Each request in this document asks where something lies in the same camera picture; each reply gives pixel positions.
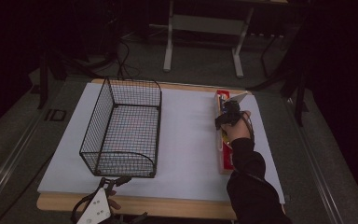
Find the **person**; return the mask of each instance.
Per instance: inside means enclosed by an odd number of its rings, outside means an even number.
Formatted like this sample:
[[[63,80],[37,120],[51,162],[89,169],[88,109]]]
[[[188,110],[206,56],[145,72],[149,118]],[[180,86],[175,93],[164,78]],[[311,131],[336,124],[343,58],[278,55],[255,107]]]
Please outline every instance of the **person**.
[[[245,111],[235,125],[221,125],[233,149],[234,171],[227,182],[231,206],[240,224],[292,223],[282,210],[277,191],[264,177],[266,164],[254,151],[250,116]]]

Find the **white table leg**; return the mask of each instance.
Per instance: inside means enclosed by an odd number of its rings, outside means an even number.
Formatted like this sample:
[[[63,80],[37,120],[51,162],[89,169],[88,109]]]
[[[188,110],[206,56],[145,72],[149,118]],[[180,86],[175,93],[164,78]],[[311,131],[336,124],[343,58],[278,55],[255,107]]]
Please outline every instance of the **white table leg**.
[[[164,59],[164,72],[171,71],[171,61],[172,61],[172,16],[173,16],[173,0],[170,1],[170,17],[168,18],[168,43],[167,49],[165,50],[165,59]]]
[[[241,34],[240,34],[240,40],[238,42],[238,45],[236,48],[232,49],[232,58],[234,60],[234,66],[235,66],[235,73],[237,77],[243,78],[243,72],[242,72],[242,66],[241,66],[241,58],[240,58],[240,51],[242,48],[243,40],[246,37],[246,32],[248,31],[249,24],[251,22],[252,15],[254,13],[254,8],[249,8],[248,15],[246,16],[246,21],[243,23]]]

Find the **black cable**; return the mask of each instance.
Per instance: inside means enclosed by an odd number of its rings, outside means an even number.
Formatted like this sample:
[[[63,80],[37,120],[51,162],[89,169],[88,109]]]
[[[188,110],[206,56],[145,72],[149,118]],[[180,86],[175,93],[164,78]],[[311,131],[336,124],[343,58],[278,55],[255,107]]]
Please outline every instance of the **black cable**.
[[[0,216],[0,222],[1,222],[2,218],[4,218],[5,215],[10,211],[10,209],[12,209],[13,206],[19,201],[19,199],[23,196],[23,194],[27,191],[27,189],[31,187],[31,185],[34,183],[34,180],[37,178],[37,176],[40,174],[40,172],[43,170],[43,168],[48,164],[48,162],[51,160],[53,155],[54,155],[54,153],[52,153],[48,157],[48,159],[45,162],[43,162],[43,164],[40,166],[39,170],[37,170],[36,174],[33,176],[31,181],[27,184],[27,186],[22,190],[22,192],[17,196],[17,198],[10,204],[10,206],[5,210],[5,212],[2,213],[2,215]]]

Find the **wire basket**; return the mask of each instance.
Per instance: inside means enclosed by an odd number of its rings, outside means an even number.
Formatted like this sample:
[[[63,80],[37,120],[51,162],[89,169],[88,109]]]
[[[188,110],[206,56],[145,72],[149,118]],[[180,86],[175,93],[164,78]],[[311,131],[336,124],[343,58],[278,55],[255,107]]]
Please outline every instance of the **wire basket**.
[[[161,89],[157,82],[107,77],[80,156],[97,176],[154,177],[160,120]]]

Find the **black sleeve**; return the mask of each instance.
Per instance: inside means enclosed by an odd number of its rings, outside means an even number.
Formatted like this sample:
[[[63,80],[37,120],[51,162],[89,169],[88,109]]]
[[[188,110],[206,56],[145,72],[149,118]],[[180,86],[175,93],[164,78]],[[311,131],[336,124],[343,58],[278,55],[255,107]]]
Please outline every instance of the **black sleeve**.
[[[266,164],[255,143],[239,138],[232,143],[235,171],[227,183],[232,208],[240,224],[292,223],[283,213],[275,188],[264,178]]]

